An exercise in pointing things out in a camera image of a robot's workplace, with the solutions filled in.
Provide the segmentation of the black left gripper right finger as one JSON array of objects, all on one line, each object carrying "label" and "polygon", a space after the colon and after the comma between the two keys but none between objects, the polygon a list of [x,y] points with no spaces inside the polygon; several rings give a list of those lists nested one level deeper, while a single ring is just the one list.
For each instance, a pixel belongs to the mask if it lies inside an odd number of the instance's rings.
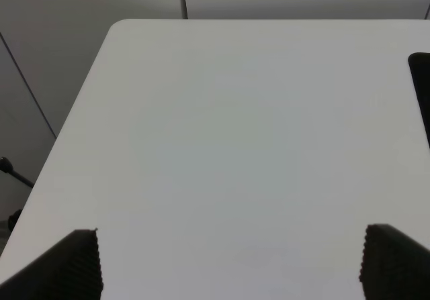
[{"label": "black left gripper right finger", "polygon": [[428,299],[429,249],[388,224],[368,225],[359,281],[366,299]]}]

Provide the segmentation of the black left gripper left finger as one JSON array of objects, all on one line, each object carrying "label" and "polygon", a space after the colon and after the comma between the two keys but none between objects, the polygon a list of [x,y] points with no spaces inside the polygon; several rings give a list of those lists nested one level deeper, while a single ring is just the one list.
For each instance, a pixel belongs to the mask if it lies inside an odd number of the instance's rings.
[{"label": "black left gripper left finger", "polygon": [[96,230],[74,230],[1,283],[2,299],[100,299]]}]

